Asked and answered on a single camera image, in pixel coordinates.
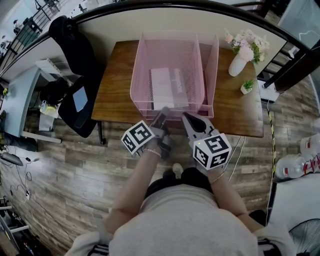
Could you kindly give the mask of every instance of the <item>white paper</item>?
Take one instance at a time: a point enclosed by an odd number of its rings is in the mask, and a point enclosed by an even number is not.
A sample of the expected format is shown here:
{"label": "white paper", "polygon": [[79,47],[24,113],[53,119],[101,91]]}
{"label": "white paper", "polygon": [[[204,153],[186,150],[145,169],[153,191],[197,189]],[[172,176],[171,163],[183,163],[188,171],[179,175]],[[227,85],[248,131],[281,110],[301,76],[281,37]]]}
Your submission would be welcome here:
{"label": "white paper", "polygon": [[153,68],[151,69],[151,80],[154,110],[189,105],[185,82],[179,68]]}
{"label": "white paper", "polygon": [[50,132],[54,125],[55,118],[44,113],[40,113],[39,131]]}
{"label": "white paper", "polygon": [[171,89],[169,68],[151,69],[153,109],[162,110],[163,107],[174,108],[174,98]]}
{"label": "white paper", "polygon": [[73,94],[73,101],[77,112],[81,111],[88,102],[87,94],[84,87],[81,87]]}

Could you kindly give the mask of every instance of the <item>pink mesh file organizer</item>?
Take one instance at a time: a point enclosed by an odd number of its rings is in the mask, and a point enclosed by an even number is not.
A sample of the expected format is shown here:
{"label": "pink mesh file organizer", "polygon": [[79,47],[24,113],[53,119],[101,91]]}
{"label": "pink mesh file organizer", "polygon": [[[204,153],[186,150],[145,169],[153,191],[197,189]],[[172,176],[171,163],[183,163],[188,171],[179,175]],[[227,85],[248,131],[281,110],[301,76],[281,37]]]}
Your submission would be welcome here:
{"label": "pink mesh file organizer", "polygon": [[[201,53],[202,45],[206,51]],[[213,117],[218,49],[215,35],[143,32],[130,87],[131,99],[141,114],[151,120],[167,106],[171,110],[169,120],[180,120],[183,112]]]}

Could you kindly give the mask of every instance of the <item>wooden table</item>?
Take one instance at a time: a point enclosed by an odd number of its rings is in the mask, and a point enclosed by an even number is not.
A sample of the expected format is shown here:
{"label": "wooden table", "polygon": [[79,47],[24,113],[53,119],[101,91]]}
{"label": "wooden table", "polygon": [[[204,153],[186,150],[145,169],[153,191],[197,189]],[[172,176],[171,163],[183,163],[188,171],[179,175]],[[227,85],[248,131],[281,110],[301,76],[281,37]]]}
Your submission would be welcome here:
{"label": "wooden table", "polygon": [[[96,96],[92,119],[132,124],[144,119],[130,98],[138,43],[123,41],[115,44]],[[238,76],[232,77],[228,68],[234,56],[229,49],[219,49],[212,123],[221,133],[262,138],[264,124],[254,65],[247,63]],[[243,95],[240,87],[249,79],[255,79],[255,84],[250,93]],[[175,126],[182,124],[172,122]]]}

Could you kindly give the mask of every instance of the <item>white t-shirt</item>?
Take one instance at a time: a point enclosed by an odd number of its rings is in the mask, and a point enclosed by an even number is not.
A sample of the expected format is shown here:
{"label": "white t-shirt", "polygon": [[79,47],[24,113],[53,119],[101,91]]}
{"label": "white t-shirt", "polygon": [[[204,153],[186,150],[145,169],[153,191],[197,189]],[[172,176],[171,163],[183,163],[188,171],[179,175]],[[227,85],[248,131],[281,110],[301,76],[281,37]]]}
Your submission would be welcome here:
{"label": "white t-shirt", "polygon": [[251,233],[219,209],[207,190],[182,184],[149,196],[140,214],[114,236],[93,232],[77,237],[66,256],[87,256],[98,243],[107,244],[110,256],[260,256],[258,239],[268,239],[283,256],[296,255],[284,228],[267,226]]}

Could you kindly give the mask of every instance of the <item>water bottle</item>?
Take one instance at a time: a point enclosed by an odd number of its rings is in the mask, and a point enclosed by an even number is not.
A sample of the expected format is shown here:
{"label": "water bottle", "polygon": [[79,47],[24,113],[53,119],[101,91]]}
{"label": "water bottle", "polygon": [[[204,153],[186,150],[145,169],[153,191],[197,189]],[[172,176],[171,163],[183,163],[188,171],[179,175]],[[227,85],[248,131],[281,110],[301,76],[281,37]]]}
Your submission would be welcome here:
{"label": "water bottle", "polygon": [[299,154],[288,154],[278,160],[275,165],[275,175],[279,179],[296,179],[299,178],[308,171],[310,166],[305,167],[306,160]]}
{"label": "water bottle", "polygon": [[320,153],[317,154],[311,161],[307,161],[306,164],[308,165],[307,170],[312,169],[312,172],[320,172]]}
{"label": "water bottle", "polygon": [[313,159],[320,153],[320,134],[303,138],[300,141],[300,152],[305,160]]}

